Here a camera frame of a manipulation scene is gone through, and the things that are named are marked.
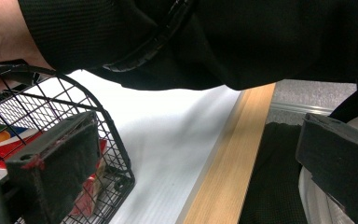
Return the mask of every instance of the light wood trim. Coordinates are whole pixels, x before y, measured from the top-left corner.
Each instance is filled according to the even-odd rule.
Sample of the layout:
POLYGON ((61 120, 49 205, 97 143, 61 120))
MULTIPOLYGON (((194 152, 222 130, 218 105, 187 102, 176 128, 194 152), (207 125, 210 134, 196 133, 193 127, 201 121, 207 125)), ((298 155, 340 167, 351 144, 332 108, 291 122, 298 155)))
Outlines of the light wood trim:
POLYGON ((238 223, 275 84, 246 90, 185 223, 238 223))

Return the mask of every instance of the wire basket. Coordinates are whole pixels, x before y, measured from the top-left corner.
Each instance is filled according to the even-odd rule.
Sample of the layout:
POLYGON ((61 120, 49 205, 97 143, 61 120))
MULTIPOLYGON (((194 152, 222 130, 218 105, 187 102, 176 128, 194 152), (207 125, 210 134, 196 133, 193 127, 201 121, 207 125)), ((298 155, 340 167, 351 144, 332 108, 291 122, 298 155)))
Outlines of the wire basket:
MULTIPOLYGON (((95 111, 98 134, 106 143, 102 161, 105 168, 95 174, 98 195, 85 187, 79 198, 88 196, 92 203, 92 214, 85 214, 84 207, 75 202, 75 214, 68 215, 62 223, 108 223, 133 189, 135 179, 131 161, 121 142, 117 129, 109 114, 98 100, 83 86, 68 76, 28 65, 0 65, 0 133, 15 127, 45 132, 60 120, 85 111, 95 111), (7 78, 26 79, 28 85, 7 82, 7 78)), ((25 139, 10 151, 0 152, 0 163, 13 152, 27 144, 25 139)), ((20 217, 16 223, 25 223, 20 217)))

